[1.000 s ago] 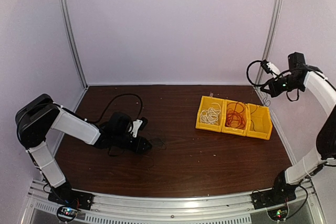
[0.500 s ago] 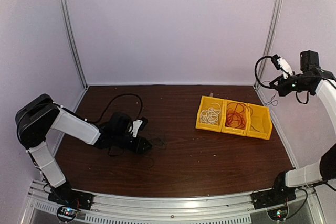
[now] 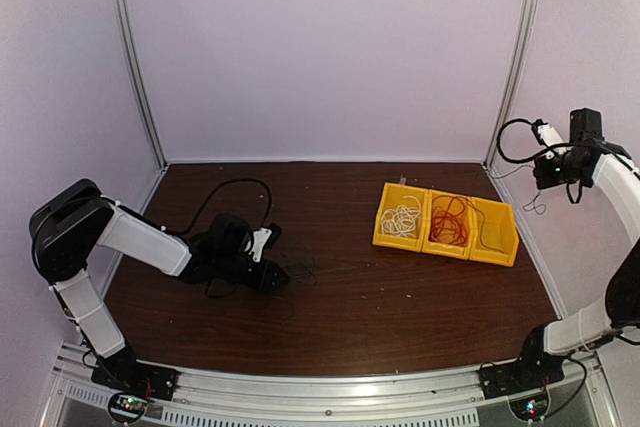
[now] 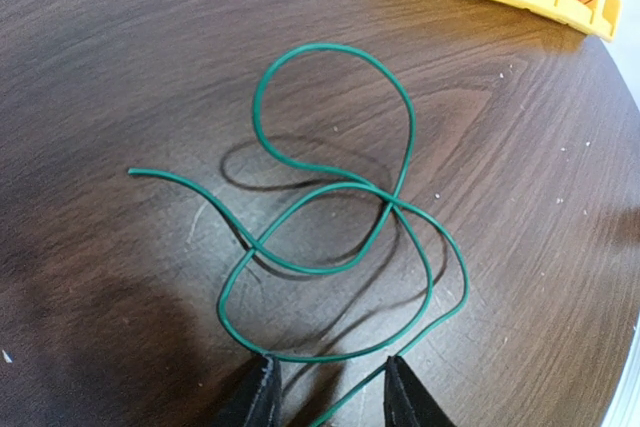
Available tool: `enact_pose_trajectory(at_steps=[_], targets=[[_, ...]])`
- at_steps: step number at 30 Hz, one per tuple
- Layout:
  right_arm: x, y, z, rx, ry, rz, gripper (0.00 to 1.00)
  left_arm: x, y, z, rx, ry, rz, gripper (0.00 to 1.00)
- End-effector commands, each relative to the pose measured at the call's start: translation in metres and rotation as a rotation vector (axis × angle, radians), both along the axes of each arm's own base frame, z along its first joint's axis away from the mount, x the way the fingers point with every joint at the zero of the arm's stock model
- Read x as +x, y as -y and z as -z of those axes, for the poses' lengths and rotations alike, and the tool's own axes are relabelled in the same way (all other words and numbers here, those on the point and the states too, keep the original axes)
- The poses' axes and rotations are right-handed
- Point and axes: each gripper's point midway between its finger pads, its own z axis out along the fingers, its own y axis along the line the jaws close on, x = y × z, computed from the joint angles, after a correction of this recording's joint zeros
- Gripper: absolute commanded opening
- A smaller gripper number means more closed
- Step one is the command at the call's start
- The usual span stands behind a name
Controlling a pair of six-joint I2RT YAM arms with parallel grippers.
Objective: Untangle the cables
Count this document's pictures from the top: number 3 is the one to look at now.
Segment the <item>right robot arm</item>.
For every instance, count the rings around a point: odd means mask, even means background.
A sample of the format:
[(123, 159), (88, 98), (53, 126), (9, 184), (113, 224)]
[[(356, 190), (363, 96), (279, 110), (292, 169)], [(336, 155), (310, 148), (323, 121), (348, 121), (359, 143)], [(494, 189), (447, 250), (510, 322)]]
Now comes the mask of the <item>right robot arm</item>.
[(562, 187), (577, 205), (583, 193), (595, 189), (617, 216), (610, 234), (587, 230), (587, 239), (573, 247), (584, 260), (594, 255), (607, 275), (604, 291), (576, 313), (535, 328), (524, 342), (512, 377), (519, 387), (535, 387), (550, 371), (579, 351), (595, 350), (614, 340), (639, 344), (639, 165), (619, 144), (606, 140), (600, 112), (590, 108), (570, 113), (569, 137), (563, 139), (550, 123), (530, 122), (540, 145), (529, 156), (540, 190)]

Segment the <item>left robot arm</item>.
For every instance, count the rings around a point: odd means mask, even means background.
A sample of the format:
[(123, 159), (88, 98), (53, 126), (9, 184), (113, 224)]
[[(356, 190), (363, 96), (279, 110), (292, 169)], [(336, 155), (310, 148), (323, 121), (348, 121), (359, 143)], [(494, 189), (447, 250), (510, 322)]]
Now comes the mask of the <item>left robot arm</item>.
[(87, 272), (95, 248), (118, 252), (190, 285), (222, 280), (272, 294), (290, 281), (283, 267), (264, 256), (281, 235), (277, 224), (253, 228), (223, 212), (204, 232), (174, 231), (108, 198), (89, 179), (36, 210), (28, 229), (34, 267), (95, 355), (106, 360), (106, 376), (123, 391), (137, 389), (144, 371), (126, 355), (126, 338)]

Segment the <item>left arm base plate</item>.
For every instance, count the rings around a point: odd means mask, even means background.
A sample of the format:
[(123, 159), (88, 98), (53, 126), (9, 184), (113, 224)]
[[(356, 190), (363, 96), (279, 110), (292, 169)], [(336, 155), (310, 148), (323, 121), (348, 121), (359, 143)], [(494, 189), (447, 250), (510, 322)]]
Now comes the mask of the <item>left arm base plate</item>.
[(171, 401), (177, 377), (175, 369), (140, 362), (134, 354), (120, 352), (108, 358), (98, 357), (91, 381), (140, 397)]

